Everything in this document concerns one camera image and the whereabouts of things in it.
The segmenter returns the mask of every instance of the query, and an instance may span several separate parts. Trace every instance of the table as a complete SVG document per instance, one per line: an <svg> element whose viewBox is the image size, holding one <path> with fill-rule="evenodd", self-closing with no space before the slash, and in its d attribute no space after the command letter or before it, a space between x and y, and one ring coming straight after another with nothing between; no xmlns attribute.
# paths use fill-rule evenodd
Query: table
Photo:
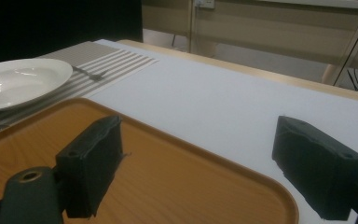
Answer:
<svg viewBox="0 0 358 224"><path fill-rule="evenodd" d="M299 223L323 222L271 159L277 119L302 119L358 151L358 92L131 41L95 43L88 48L152 63L84 97L279 181L296 199Z"/></svg>

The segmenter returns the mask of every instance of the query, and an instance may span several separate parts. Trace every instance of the orange tray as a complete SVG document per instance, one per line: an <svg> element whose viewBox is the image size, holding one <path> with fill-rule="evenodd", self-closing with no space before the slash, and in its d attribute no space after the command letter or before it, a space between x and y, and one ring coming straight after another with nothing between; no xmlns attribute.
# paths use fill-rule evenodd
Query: orange tray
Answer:
<svg viewBox="0 0 358 224"><path fill-rule="evenodd" d="M55 165L55 155L94 120L118 114L86 99L54 105L0 132L0 199L8 178ZM65 223L297 223L278 182L120 115L130 154L91 220Z"/></svg>

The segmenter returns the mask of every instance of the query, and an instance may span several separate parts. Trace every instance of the wooden table edge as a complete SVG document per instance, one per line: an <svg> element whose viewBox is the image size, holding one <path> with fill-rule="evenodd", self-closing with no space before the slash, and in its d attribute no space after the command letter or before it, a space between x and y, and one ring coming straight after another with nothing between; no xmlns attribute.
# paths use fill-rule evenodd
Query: wooden table edge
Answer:
<svg viewBox="0 0 358 224"><path fill-rule="evenodd" d="M219 67L226 68L226 69L229 69L232 71L245 73L245 74L248 74L251 76L262 77L262 78L265 78L268 80L285 83L285 84L288 84L291 86L306 88L306 89L313 90L313 91L320 91L320 92L333 94L336 96L345 97L345 98L349 98L349 99L358 101L358 91L346 90L346 89L342 89L340 87L329 86L329 85L326 85L323 83L308 81L308 80L297 78L297 77L289 77L289 76L285 76L282 74L272 73L269 71L264 71L261 69L256 69L256 68L236 64L236 63L228 63L228 62L224 62L224 61L220 61L220 60L216 60L216 59L212 59L212 58L207 58L207 57L203 57L203 56L199 56L199 55L195 55L195 54L191 54L191 53L186 53L186 52L182 52L182 51L178 51L178 50L174 50L174 49L165 49L162 47L153 46L153 45L140 43L140 42L135 42L135 41L131 41L131 40L126 40L126 39L119 40L118 43L127 45L127 46L131 46L131 47L135 47L138 49L146 49L146 50L155 51L157 53L170 55L173 57L188 59L188 60L199 62L199 63L206 63L209 65L219 66Z"/></svg>

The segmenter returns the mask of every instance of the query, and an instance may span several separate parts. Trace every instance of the plate rim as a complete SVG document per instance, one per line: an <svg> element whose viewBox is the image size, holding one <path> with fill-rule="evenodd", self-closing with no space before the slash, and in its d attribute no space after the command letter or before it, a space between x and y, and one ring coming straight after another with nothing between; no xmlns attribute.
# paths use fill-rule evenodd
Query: plate rim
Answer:
<svg viewBox="0 0 358 224"><path fill-rule="evenodd" d="M52 91L57 90L59 87L61 87L63 84L65 84L71 75L73 74L73 68L72 65L58 59L51 59L51 58L32 58L32 59L18 59L18 60L10 60L5 62L0 62L0 66L8 66L13 67L11 69L16 69L17 67L20 68L27 68L27 66L31 67L30 65L27 65L27 63L36 63L36 66L33 67L48 67L52 68L57 74L62 76L61 82L58 82L57 85L53 85L51 88L49 88L47 91L43 91L39 94L35 94L33 97L30 97L29 99L20 100L17 103L14 103L12 105L0 105L0 110L10 109L16 106L25 105L28 103L31 103L34 100L37 100L43 96L46 96L47 94L51 93ZM63 72L58 72L59 69L57 69L57 66L63 67Z"/></svg>

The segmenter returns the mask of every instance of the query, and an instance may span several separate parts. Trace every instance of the gray placemat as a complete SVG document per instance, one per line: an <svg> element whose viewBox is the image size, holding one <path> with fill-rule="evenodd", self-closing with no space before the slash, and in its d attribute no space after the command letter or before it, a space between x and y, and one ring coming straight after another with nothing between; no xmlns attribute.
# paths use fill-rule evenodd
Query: gray placemat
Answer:
<svg viewBox="0 0 358 224"><path fill-rule="evenodd" d="M90 73L107 73L102 79L92 80L87 75L74 71L65 84L43 98L0 111L0 124L14 124L65 99L90 96L158 61L149 56L91 42L58 50L39 58L62 60Z"/></svg>
<svg viewBox="0 0 358 224"><path fill-rule="evenodd" d="M109 53L115 52L113 49L104 45L92 42L84 42L66 49L60 49L38 58L50 58L66 61L73 66L79 66L96 58L103 57Z"/></svg>

